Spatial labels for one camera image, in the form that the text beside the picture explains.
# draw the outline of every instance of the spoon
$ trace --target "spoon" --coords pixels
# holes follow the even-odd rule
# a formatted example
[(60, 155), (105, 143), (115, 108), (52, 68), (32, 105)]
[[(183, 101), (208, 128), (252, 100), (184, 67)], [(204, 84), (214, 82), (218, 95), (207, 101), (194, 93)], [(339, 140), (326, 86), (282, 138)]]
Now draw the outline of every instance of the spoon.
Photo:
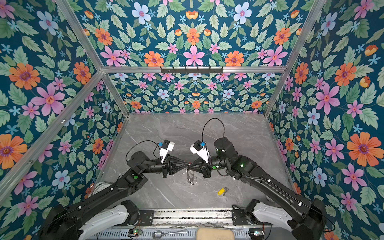
[(175, 233), (187, 234), (187, 233), (188, 233), (188, 230), (187, 230), (187, 229), (184, 229), (184, 230), (181, 230), (181, 231), (178, 231), (178, 232), (170, 232), (170, 233), (163, 233), (162, 231), (157, 230), (156, 232), (153, 232), (152, 237), (153, 237), (154, 239), (159, 239), (159, 238), (161, 238), (161, 237), (164, 236), (164, 235), (175, 234)]

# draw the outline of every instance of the floral wallpaper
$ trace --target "floral wallpaper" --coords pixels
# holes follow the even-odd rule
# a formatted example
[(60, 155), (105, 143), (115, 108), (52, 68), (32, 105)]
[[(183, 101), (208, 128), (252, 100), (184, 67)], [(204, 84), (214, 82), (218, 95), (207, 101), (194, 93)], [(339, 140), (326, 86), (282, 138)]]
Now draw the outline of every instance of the floral wallpaper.
[(326, 240), (384, 239), (383, 7), (329, 1), (269, 115), (297, 192), (336, 226)]
[(77, 17), (105, 66), (277, 66), (314, 1), (82, 2)]
[(111, 75), (130, 112), (262, 113), (280, 74)]
[(95, 69), (51, 1), (1, 0), (0, 38), (1, 180)]
[[(0, 239), (30, 240), (54, 206), (86, 199), (123, 121), (100, 81), (2, 204)], [(0, 135), (2, 142), (11, 137)]]

